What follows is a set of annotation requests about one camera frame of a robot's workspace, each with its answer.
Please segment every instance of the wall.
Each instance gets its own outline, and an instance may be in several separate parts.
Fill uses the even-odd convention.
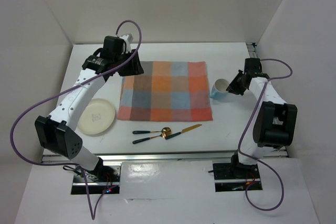
[[[145,42],[257,42],[281,0],[47,0],[74,44],[101,43],[124,19]],[[136,33],[129,25],[125,31]]]
[[[335,18],[336,0],[283,0],[257,46],[260,58],[282,59],[293,67],[290,79],[274,85],[298,107],[291,151],[301,160],[322,224],[335,223]],[[286,72],[277,64],[266,66],[272,76]]]
[[[0,219],[11,224],[31,166],[12,151],[9,130],[27,107],[59,91],[72,45],[44,0],[0,0],[0,6]],[[41,157],[34,120],[53,106],[37,108],[19,124],[15,138],[25,156]]]

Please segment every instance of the gold spoon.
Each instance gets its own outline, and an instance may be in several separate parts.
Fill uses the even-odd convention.
[[[149,139],[155,138],[155,137],[163,137],[165,138],[166,136],[169,136],[170,134],[172,134],[172,130],[169,127],[165,127],[161,130],[161,134],[158,136],[151,136],[151,137],[146,137],[146,138],[142,138],[142,139],[138,139],[138,140],[134,140],[132,143],[133,144],[137,144],[137,143],[141,143],[143,141],[147,141]]]

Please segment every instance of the mug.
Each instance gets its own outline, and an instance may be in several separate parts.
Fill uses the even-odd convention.
[[[215,81],[211,89],[210,98],[214,100],[222,100],[224,96],[228,93],[226,91],[227,87],[229,87],[230,83],[225,79],[218,79]]]

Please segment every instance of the knife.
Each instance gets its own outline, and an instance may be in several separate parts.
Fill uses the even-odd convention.
[[[175,134],[166,136],[164,139],[166,139],[166,140],[171,139],[172,137],[178,136],[178,135],[180,135],[180,134],[182,134],[184,132],[187,132],[187,131],[191,131],[191,130],[193,130],[193,129],[197,128],[197,127],[200,127],[200,126],[202,126],[202,125],[201,124],[196,124],[196,125],[190,126],[188,128],[183,129],[181,132],[177,132]]]

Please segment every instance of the plaid cloth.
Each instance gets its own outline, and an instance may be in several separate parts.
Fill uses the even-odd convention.
[[[124,77],[119,120],[211,121],[205,62],[142,61],[144,74]]]

